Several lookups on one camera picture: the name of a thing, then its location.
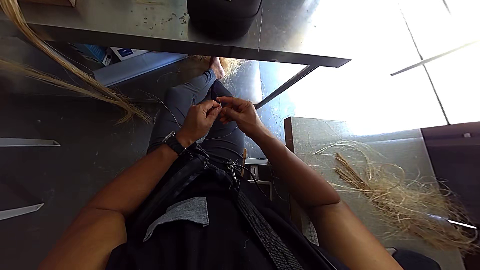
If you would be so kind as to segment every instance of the bare foot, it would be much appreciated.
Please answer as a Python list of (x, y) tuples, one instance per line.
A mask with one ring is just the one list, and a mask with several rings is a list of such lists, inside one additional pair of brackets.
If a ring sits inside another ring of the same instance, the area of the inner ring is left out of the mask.
[(218, 80), (225, 77), (225, 70), (223, 69), (222, 64), (220, 64), (219, 57), (210, 57), (210, 68), (213, 69), (213, 72)]

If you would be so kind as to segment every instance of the shoulder strap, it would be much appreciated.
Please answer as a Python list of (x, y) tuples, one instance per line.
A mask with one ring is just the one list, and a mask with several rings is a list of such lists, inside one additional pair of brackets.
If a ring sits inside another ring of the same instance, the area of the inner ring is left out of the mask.
[(238, 192), (237, 207), (250, 224), (258, 239), (267, 250), (268, 255), (279, 270), (301, 270), (297, 261), (282, 239), (272, 229), (253, 203), (242, 191)]

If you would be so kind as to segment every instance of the metal clasp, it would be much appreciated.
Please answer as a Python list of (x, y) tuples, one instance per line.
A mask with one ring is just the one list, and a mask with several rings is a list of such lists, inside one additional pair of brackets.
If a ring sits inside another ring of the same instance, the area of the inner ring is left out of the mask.
[(227, 165), (227, 169), (230, 169), (230, 172), (232, 173), (233, 177), (233, 182), (232, 186), (234, 186), (237, 190), (240, 189), (240, 180), (237, 179), (237, 176), (235, 174), (235, 166), (233, 165)]

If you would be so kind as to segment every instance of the leg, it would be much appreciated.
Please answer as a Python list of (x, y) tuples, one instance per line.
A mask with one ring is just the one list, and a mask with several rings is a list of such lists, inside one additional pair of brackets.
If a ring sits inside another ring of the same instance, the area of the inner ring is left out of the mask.
[[(219, 81), (212, 85), (211, 94), (213, 100), (217, 97), (232, 96)], [(224, 125), (217, 119), (203, 141), (202, 148), (213, 158), (240, 161), (243, 159), (244, 141), (245, 134), (238, 129), (237, 123), (230, 122)]]
[(154, 118), (148, 153), (159, 147), (170, 132), (180, 130), (190, 107), (205, 98), (215, 80), (214, 71), (209, 69), (201, 76), (168, 90), (163, 101), (164, 106)]

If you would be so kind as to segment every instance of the black watch strap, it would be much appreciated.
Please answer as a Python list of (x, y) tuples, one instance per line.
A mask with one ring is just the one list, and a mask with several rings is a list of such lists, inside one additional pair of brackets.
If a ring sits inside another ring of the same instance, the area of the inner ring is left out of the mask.
[(187, 149), (179, 143), (176, 135), (177, 133), (172, 131), (167, 137), (165, 137), (163, 142), (180, 156), (181, 154), (185, 153)]

